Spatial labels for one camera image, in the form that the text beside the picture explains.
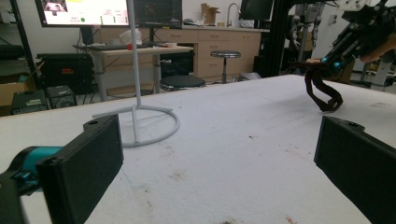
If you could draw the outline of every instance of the person's hand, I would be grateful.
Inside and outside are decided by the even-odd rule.
[[[379,46],[377,49],[375,49],[373,52],[361,56],[361,61],[363,63],[368,63],[370,61],[379,60],[380,56],[384,55],[386,52],[388,52],[391,49],[396,49],[396,33],[390,35],[387,41],[381,46]]]

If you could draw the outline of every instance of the computer tower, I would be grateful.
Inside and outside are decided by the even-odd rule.
[[[47,96],[52,109],[77,105],[76,95],[68,86],[48,87]]]
[[[93,61],[86,53],[38,54],[43,89],[68,86],[74,94],[93,92]]]
[[[47,109],[46,96],[42,90],[17,91],[12,98],[12,115],[26,114]]]

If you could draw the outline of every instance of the black stool seat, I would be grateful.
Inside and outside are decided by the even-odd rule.
[[[161,88],[166,91],[204,87],[205,81],[194,76],[171,76],[160,80]]]
[[[213,50],[210,55],[218,58],[240,58],[241,53],[235,50]]]

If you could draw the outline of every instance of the round stool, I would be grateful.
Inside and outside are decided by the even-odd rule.
[[[180,91],[191,88],[204,87],[205,81],[194,76],[171,76],[160,80],[161,88],[165,91]]]
[[[241,53],[235,50],[213,50],[210,55],[212,57],[224,58],[222,84],[227,83],[227,58],[240,58]]]

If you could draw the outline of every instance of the faucet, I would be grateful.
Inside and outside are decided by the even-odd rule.
[[[239,8],[239,6],[236,3],[232,3],[230,4],[230,6],[228,7],[228,13],[227,13],[227,27],[231,26],[231,21],[230,21],[230,8],[232,6],[236,6],[238,8],[238,13],[241,13],[241,9]]]

